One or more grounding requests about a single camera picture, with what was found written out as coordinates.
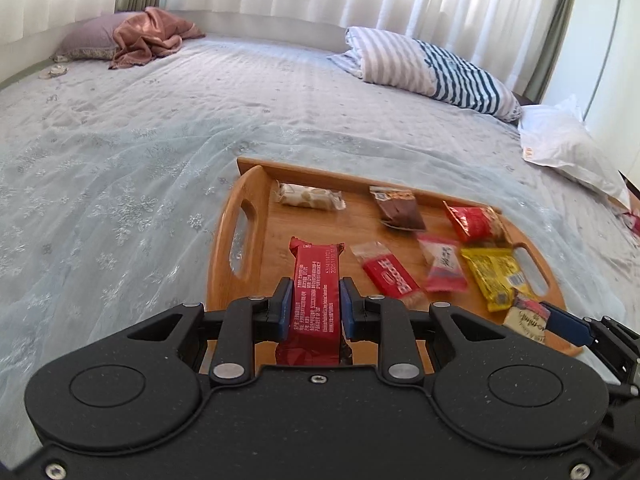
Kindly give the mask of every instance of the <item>snack package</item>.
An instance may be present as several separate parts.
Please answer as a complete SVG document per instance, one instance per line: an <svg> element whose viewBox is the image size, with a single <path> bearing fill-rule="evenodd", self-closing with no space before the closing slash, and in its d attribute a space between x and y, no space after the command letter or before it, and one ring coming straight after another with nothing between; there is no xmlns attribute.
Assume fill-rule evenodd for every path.
<svg viewBox="0 0 640 480"><path fill-rule="evenodd" d="M376 284L380 293L401 300L406 306L413 306L426 300L423 291L406 269L380 242L354 245L351 252Z"/></svg>
<svg viewBox="0 0 640 480"><path fill-rule="evenodd" d="M325 211L341 211L347 207L340 191L329 191L328 189L299 186L298 184L280 184L278 202Z"/></svg>
<svg viewBox="0 0 640 480"><path fill-rule="evenodd" d="M516 290L533 297L511 249L462 248L460 254L468 261L489 312L508 309Z"/></svg>
<svg viewBox="0 0 640 480"><path fill-rule="evenodd" d="M456 256L460 244L454 240L427 233L416 233L415 237L420 243L425 260L431 264L424 290L464 292L468 283Z"/></svg>
<svg viewBox="0 0 640 480"><path fill-rule="evenodd" d="M444 203L447 216L460 241L484 242L507 240L500 217L491 207L452 207Z"/></svg>
<svg viewBox="0 0 640 480"><path fill-rule="evenodd" d="M544 343L549 315L549 310L537 301L527 298L521 292L516 292L507 317L504 318L504 325L533 341Z"/></svg>
<svg viewBox="0 0 640 480"><path fill-rule="evenodd" d="M369 190L380 208L380 221L384 225L404 231L426 231L413 192L378 186L370 186Z"/></svg>
<svg viewBox="0 0 640 480"><path fill-rule="evenodd" d="M287 340L276 348L276 363L337 366L340 362L338 256L344 244L312 245L291 238L296 257Z"/></svg>

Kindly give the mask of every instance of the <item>yellow snack package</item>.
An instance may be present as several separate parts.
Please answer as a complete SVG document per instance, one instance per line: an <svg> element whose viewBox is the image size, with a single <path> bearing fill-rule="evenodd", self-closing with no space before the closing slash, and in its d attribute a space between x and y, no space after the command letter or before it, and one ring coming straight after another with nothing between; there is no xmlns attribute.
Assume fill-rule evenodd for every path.
<svg viewBox="0 0 640 480"><path fill-rule="evenodd" d="M486 299L489 312L507 310L513 303L516 290L526 296L535 295L513 257L513 250L503 248L463 248L460 254L468 262L469 268Z"/></svg>

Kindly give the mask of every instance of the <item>red snack package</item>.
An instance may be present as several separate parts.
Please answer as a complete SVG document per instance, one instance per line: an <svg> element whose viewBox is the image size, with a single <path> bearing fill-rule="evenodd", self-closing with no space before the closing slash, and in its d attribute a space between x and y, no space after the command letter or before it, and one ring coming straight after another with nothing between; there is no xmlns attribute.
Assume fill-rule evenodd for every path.
<svg viewBox="0 0 640 480"><path fill-rule="evenodd" d="M491 207L451 207L444 202L447 216L461 242L506 240L504 226Z"/></svg>
<svg viewBox="0 0 640 480"><path fill-rule="evenodd" d="M385 296L401 300L406 306L413 306L426 300L415 280L391 251L380 242L352 246L351 252L358 259L367 276Z"/></svg>
<svg viewBox="0 0 640 480"><path fill-rule="evenodd" d="M276 363L337 366L340 339L338 256L344 244L312 245L292 237L296 257L289 335L276 348Z"/></svg>
<svg viewBox="0 0 640 480"><path fill-rule="evenodd" d="M468 287L456 251L458 242L427 233L415 235L420 243L424 259L431 269L424 283L427 292L465 292Z"/></svg>

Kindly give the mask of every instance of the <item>bed sheet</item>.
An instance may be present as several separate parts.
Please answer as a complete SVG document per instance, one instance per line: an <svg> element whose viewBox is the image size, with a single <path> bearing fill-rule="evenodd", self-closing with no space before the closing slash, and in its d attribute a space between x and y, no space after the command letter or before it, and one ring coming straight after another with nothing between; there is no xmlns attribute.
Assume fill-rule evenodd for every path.
<svg viewBox="0 0 640 480"><path fill-rule="evenodd" d="M0 340L0 460L36 446L21 408L35 369L204 297L241 154L496 203L552 259L576 314L638 330L638 245L606 201L527 165L512 126L364 84L325 55L205 38L0 92L0 328L19 334Z"/></svg>

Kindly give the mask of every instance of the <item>pink blanket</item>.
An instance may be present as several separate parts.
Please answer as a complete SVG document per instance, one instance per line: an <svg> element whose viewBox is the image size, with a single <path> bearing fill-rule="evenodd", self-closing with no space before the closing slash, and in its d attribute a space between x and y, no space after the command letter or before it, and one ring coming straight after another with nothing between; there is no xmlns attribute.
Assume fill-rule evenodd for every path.
<svg viewBox="0 0 640 480"><path fill-rule="evenodd" d="M145 12L124 20L113 31L113 39L120 49L109 68L146 65L155 57L178 52L182 40L202 37L204 34L192 22L157 7L147 7Z"/></svg>

